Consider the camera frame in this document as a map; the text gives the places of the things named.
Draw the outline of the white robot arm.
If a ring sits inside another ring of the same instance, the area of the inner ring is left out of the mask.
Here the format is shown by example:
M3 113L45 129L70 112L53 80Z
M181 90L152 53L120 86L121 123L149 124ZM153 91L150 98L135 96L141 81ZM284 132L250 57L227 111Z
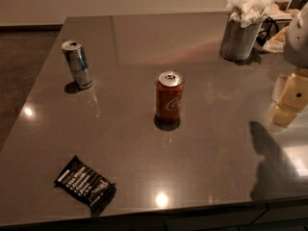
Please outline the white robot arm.
M308 5L289 24L284 57L295 70L277 78L269 107L269 122L281 129L308 106Z

